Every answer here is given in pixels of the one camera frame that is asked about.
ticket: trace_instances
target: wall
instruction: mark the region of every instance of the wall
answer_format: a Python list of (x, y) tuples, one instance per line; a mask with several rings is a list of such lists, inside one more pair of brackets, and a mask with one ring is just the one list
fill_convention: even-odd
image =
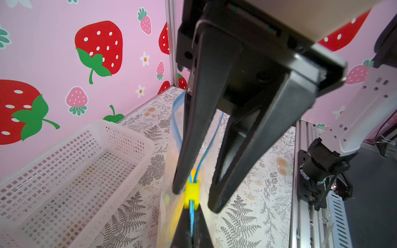
[[(370, 61), (375, 56), (375, 42), (396, 13), (397, 2), (395, 0), (385, 0), (378, 3), (371, 9), (361, 28), (353, 36), (352, 41), (345, 47), (334, 51), (347, 61), (348, 72), (356, 66), (364, 66), (366, 60)], [(362, 87), (362, 82), (363, 80), (354, 84), (345, 84), (341, 88), (317, 98), (313, 108), (302, 116), (302, 120), (314, 124), (320, 123), (323, 127), (331, 126)], [(369, 136), (376, 134), (381, 125), (382, 123)]]
[(0, 1), (0, 179), (110, 105), (117, 121), (168, 86), (166, 20), (164, 0)]

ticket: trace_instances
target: pink strawberry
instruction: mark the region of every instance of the pink strawberry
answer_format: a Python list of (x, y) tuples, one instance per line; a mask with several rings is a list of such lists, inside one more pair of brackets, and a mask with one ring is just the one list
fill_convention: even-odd
[(353, 67), (347, 74), (346, 84), (353, 85), (364, 82), (373, 64), (374, 62), (372, 60), (366, 60), (364, 61), (364, 65)]
[(146, 11), (141, 8), (138, 12), (138, 20), (141, 21), (141, 29), (147, 35), (152, 33), (152, 24), (150, 23), (150, 18), (147, 16)]
[(164, 74), (164, 63), (163, 61), (160, 61), (160, 63), (158, 63), (157, 66), (157, 79), (159, 81), (161, 81), (161, 79), (163, 78), (163, 74)]
[(88, 98), (80, 87), (73, 87), (66, 97), (66, 104), (70, 106), (69, 112), (73, 115), (83, 115), (87, 110)]

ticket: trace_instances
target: screw hole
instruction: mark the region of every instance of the screw hole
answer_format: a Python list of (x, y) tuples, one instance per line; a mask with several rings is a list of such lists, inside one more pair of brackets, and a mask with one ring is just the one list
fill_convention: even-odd
[(189, 60), (193, 59), (193, 55), (190, 52), (185, 52), (185, 57)]

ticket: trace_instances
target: white flower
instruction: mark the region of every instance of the white flower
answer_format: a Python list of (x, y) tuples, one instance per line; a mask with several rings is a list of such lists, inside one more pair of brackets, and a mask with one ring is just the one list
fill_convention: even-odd
[(6, 3), (10, 8), (14, 8), (18, 2), (29, 9), (33, 8), (29, 0), (6, 0)]
[(145, 87), (142, 87), (141, 85), (139, 85), (138, 89), (135, 91), (135, 93), (138, 93), (138, 98), (145, 95), (145, 93), (143, 92), (144, 90), (145, 90)]
[(142, 61), (142, 67), (145, 65), (149, 65), (150, 56), (146, 55), (146, 52), (143, 52), (143, 56), (139, 58)]
[(341, 114), (343, 113), (343, 111), (346, 109), (345, 106), (341, 106), (341, 108), (339, 110), (335, 110), (332, 113), (335, 115), (335, 120), (337, 120), (339, 118), (339, 116), (341, 116)]

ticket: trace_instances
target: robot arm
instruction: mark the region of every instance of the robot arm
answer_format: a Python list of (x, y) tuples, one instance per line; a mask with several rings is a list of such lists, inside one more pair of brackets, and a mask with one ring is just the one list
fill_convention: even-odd
[[(325, 208), (324, 199), (337, 175), (348, 170), (365, 137), (397, 107), (397, 15), (376, 42), (374, 67), (335, 124), (315, 139), (304, 156), (299, 177), (301, 199)], [(324, 191), (322, 183), (331, 177)]]
[(335, 124), (321, 135), (330, 151), (355, 153), (365, 137), (397, 107), (397, 69), (389, 65), (370, 68), (368, 77)]

